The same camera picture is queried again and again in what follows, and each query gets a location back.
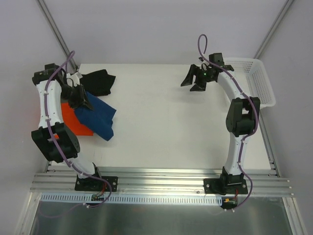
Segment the blue t shirt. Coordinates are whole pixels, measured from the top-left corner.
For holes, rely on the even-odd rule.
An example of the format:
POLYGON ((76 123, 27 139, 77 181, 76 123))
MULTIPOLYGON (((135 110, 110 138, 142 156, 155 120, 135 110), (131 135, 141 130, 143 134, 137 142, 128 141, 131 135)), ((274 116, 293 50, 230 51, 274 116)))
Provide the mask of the blue t shirt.
POLYGON ((74 110, 75 116, 82 125, 109 141, 114 136, 112 125, 116 109, 88 92, 87 98, 93 109, 80 106, 74 110))

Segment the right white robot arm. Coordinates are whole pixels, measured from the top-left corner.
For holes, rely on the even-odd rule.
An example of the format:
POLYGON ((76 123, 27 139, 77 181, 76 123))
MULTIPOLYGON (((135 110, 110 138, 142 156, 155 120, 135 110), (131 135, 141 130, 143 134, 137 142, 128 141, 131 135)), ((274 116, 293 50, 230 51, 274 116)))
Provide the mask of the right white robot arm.
POLYGON ((235 78, 234 68, 224 63, 221 53, 208 58, 201 56, 201 64, 192 64, 181 86, 189 86, 191 92, 206 90, 209 82, 218 83, 226 93, 230 106, 226 116, 226 129, 230 133, 228 157, 222 169, 219 188, 230 193, 243 182, 243 165, 248 141, 258 127, 260 100, 249 96, 235 78))

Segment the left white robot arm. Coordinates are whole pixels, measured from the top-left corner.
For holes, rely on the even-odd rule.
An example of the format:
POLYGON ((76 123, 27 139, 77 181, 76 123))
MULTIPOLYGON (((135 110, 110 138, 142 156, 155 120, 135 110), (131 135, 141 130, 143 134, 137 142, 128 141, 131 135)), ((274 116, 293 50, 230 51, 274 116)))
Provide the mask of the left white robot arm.
POLYGON ((84 86, 68 85, 68 79, 71 77, 66 71, 54 63, 34 73, 32 81, 39 93, 41 111, 38 129, 31 132, 31 137, 49 162, 66 163, 90 189, 98 190, 103 179, 96 165, 81 156, 79 141, 64 122, 61 101, 68 101, 74 109, 93 111, 94 107, 84 86))

